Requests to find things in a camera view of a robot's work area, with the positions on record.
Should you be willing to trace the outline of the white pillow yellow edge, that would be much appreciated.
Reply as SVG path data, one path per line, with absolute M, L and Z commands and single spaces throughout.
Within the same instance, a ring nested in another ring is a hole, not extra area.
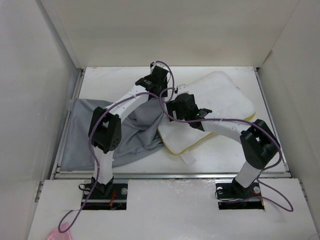
M 256 114 L 253 102 L 223 71 L 211 72 L 186 86 L 188 93 L 194 95 L 197 106 L 212 110 L 215 118 L 251 121 Z M 197 161 L 191 148 L 211 135 L 187 123 L 172 121 L 167 115 L 163 116 L 157 130 L 168 152 L 179 155 L 189 167 Z

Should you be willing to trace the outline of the grey pillowcase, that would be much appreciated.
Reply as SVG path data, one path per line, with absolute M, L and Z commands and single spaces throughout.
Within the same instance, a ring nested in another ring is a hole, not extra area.
M 60 169 L 89 171 L 95 161 L 89 150 L 89 128 L 93 111 L 107 107 L 105 100 L 77 99 L 72 107 Z M 159 151 L 164 145 L 157 128 L 164 117 L 159 101 L 151 99 L 137 107 L 121 125 L 122 137 L 113 152 L 112 166 L 122 167 Z

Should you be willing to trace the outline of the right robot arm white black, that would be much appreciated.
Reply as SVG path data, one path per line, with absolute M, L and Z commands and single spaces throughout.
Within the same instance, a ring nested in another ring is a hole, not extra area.
M 219 134 L 241 145 L 245 163 L 232 182 L 217 186 L 218 199 L 240 201 L 258 196 L 254 191 L 259 187 L 258 179 L 280 150 L 278 140 L 265 121 L 223 117 L 213 110 L 199 108 L 195 96 L 189 93 L 178 95 L 165 106 L 171 121 L 185 122 L 193 129 Z

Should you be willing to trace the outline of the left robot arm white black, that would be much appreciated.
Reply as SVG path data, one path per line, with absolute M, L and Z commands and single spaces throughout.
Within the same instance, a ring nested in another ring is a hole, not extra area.
M 94 159 L 91 177 L 92 189 L 101 198 L 107 198 L 113 188 L 113 152 L 122 139 L 123 121 L 139 106 L 159 96 L 168 86 L 169 70 L 156 61 L 150 65 L 150 74 L 140 78 L 127 94 L 106 107 L 97 107 L 92 114 L 88 131 L 88 147 Z

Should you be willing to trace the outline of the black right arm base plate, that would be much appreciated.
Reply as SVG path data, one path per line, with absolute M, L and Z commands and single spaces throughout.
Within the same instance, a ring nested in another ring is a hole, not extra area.
M 257 182 L 248 188 L 231 182 L 215 184 L 215 197 L 219 210 L 264 210 L 264 203 L 260 199 L 261 189 Z

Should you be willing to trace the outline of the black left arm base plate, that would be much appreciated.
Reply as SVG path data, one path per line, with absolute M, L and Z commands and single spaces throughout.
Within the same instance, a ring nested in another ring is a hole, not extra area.
M 128 182 L 113 183 L 108 195 L 94 190 L 83 210 L 122 211 L 127 209 Z

